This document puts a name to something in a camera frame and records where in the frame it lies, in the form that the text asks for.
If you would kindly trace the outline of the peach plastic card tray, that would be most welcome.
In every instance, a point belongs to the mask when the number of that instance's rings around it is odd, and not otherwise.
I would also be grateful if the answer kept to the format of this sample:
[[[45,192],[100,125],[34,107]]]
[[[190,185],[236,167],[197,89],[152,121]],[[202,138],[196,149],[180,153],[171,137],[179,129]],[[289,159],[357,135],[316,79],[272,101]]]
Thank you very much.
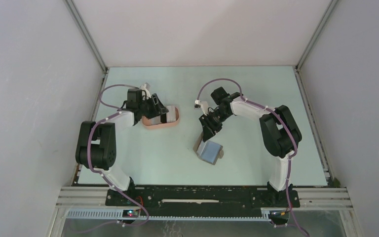
[[[180,112],[179,108],[175,105],[168,105],[166,108],[169,110],[167,113],[167,123],[151,125],[151,124],[143,124],[146,129],[155,130],[155,129],[163,129],[174,127],[180,122]]]

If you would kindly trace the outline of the taupe leather card holder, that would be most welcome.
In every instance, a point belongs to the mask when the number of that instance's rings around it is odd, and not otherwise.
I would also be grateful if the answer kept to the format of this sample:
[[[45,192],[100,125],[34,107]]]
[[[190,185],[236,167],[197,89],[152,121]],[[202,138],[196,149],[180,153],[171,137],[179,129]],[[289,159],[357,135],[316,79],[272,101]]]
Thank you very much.
[[[223,146],[210,140],[204,142],[202,138],[203,133],[197,138],[193,151],[200,160],[215,165],[224,156]]]

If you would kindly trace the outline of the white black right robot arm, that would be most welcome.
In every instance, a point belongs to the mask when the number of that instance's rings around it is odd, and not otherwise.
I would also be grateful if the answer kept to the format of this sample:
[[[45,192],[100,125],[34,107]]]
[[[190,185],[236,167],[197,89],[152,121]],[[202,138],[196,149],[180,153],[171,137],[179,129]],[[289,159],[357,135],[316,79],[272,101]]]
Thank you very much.
[[[284,191],[289,186],[291,159],[297,153],[302,134],[287,106],[262,106],[250,101],[241,92],[229,94],[223,87],[215,89],[211,97],[217,105],[211,109],[206,101],[195,100],[195,108],[203,111],[199,121],[202,126],[202,141],[207,142],[223,128],[223,122],[231,116],[242,116],[260,124],[266,150],[277,158],[269,180],[273,188],[267,200],[273,206],[281,206],[287,200]]]

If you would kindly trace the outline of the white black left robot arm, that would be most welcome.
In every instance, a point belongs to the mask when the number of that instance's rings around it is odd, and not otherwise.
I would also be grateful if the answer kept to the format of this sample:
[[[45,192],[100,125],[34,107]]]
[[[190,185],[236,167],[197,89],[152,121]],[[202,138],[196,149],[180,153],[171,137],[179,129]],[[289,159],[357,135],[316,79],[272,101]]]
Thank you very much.
[[[146,89],[129,89],[127,99],[115,113],[99,121],[81,123],[76,162],[99,174],[111,189],[117,190],[117,199],[123,205],[132,205],[136,199],[136,192],[129,188],[132,178],[123,171],[112,174],[117,153],[116,133],[135,126],[143,117],[153,119],[168,112],[157,94],[149,94]]]

